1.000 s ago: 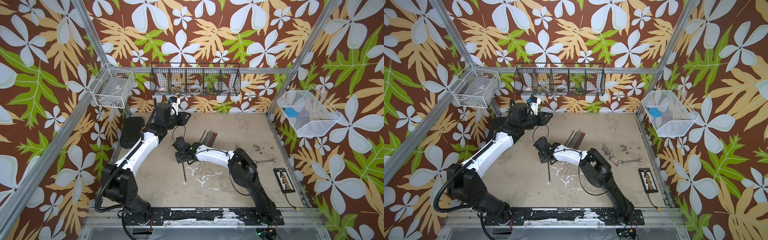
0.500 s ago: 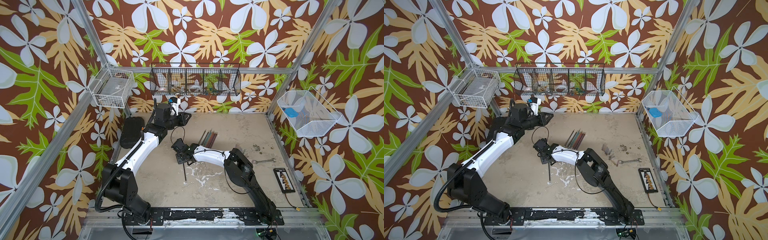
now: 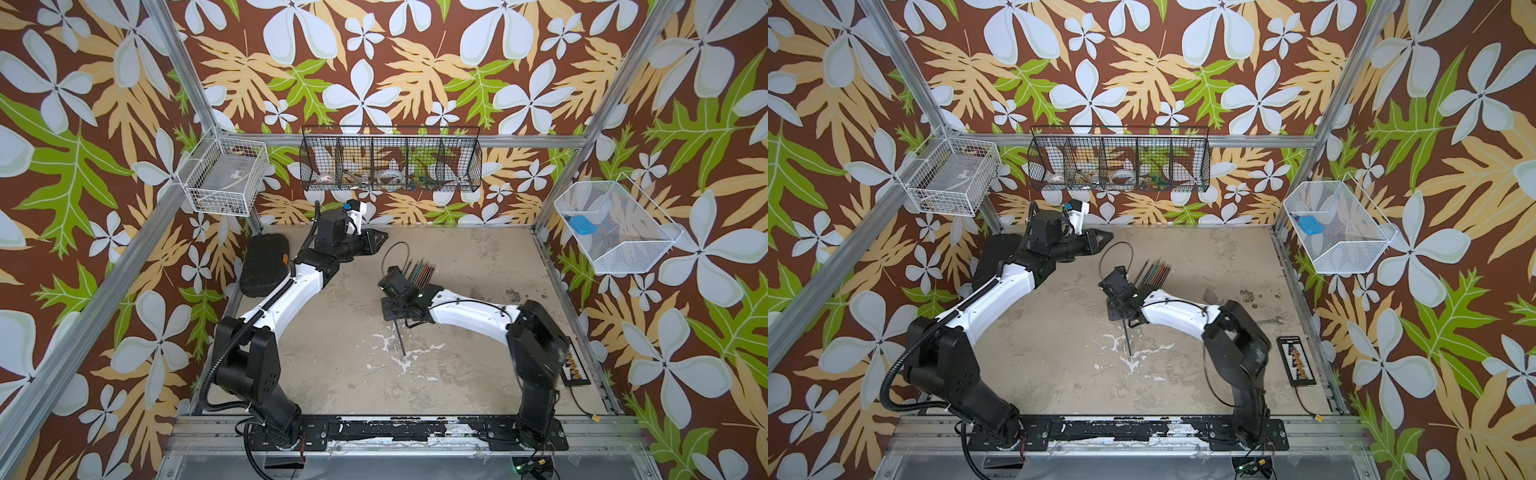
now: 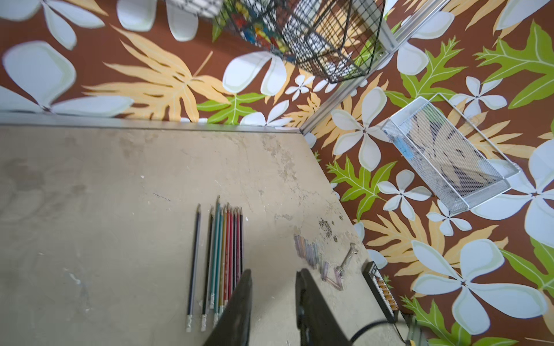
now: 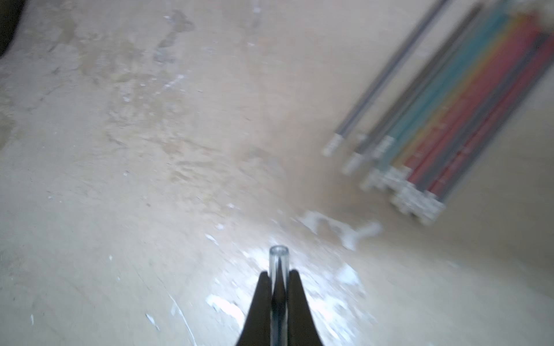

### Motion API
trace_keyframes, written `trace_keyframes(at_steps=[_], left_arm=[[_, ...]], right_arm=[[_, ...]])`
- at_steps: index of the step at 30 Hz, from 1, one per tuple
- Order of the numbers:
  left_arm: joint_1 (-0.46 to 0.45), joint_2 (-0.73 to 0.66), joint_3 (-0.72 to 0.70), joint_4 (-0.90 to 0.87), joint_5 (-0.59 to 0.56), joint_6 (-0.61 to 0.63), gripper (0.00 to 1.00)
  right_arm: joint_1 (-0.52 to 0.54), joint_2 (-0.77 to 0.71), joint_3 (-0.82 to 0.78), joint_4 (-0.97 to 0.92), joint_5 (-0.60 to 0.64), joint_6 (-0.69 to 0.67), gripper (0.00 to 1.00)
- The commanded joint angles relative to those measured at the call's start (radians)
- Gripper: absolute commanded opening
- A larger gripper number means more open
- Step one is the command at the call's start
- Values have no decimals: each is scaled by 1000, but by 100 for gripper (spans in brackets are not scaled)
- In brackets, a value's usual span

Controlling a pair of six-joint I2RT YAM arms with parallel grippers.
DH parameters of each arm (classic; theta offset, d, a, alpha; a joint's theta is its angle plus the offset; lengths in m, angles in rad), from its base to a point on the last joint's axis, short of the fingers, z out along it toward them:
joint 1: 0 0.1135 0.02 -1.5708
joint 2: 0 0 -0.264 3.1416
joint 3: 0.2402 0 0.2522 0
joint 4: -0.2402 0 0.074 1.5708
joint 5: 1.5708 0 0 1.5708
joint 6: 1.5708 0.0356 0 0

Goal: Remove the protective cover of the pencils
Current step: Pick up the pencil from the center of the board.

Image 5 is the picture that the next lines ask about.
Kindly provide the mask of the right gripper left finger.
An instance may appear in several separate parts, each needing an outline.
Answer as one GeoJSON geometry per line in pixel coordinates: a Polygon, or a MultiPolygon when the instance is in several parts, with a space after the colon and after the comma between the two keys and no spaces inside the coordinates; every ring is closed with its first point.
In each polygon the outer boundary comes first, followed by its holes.
{"type": "Polygon", "coordinates": [[[267,271],[259,277],[250,309],[236,346],[269,346],[271,343],[271,279],[267,271]]]}

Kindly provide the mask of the grey pencil pink cap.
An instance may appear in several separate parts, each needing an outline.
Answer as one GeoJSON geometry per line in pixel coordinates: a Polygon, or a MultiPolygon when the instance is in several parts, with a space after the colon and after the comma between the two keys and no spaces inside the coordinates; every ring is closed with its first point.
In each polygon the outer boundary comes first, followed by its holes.
{"type": "Polygon", "coordinates": [[[350,135],[367,110],[373,105],[383,89],[385,89],[390,80],[394,77],[398,69],[411,55],[412,50],[418,45],[418,42],[425,36],[434,21],[446,10],[450,3],[451,1],[448,0],[440,0],[432,4],[336,128],[332,138],[322,150],[323,156],[330,157],[350,135]]]}

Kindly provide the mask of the blue transparent pencil cap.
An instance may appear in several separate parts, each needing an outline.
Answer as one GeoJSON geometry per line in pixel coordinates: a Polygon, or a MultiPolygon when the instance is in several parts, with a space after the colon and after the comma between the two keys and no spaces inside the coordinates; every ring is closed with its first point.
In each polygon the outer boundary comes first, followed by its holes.
{"type": "Polygon", "coordinates": [[[276,245],[269,250],[268,275],[271,279],[270,345],[288,345],[289,249],[286,246],[276,245]]]}

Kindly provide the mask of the yellow pencil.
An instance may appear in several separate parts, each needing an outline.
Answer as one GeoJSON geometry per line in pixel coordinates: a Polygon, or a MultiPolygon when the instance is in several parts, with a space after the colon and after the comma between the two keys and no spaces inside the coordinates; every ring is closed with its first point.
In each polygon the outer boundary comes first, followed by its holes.
{"type": "Polygon", "coordinates": [[[416,134],[414,140],[395,159],[390,169],[391,172],[399,172],[402,178],[405,178],[421,165],[429,153],[434,151],[434,147],[440,143],[444,133],[448,131],[461,112],[466,103],[465,99],[470,94],[470,89],[479,80],[480,73],[486,68],[489,61],[494,58],[498,50],[506,45],[510,37],[534,20],[535,16],[532,14],[516,14],[509,18],[508,23],[481,50],[462,81],[441,104],[441,108],[431,116],[430,120],[416,134]]]}

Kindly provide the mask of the black grey pencil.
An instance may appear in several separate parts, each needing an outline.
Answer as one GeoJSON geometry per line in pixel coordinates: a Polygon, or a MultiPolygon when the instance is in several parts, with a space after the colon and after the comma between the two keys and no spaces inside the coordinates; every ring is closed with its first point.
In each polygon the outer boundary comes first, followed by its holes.
{"type": "Polygon", "coordinates": [[[415,102],[421,92],[431,83],[433,78],[443,69],[454,54],[457,53],[466,37],[469,36],[470,31],[476,26],[485,8],[486,6],[482,1],[475,3],[471,7],[447,40],[444,41],[424,68],[421,69],[418,75],[382,116],[378,124],[372,128],[358,145],[350,159],[341,169],[344,175],[352,175],[370,157],[372,150],[385,138],[387,132],[398,122],[403,112],[415,102]]]}

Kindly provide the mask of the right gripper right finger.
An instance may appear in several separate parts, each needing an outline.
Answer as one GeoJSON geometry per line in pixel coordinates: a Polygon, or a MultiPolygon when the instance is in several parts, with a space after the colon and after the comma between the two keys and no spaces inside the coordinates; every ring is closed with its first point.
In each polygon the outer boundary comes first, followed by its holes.
{"type": "Polygon", "coordinates": [[[287,295],[288,345],[323,346],[297,270],[289,272],[287,295]]]}

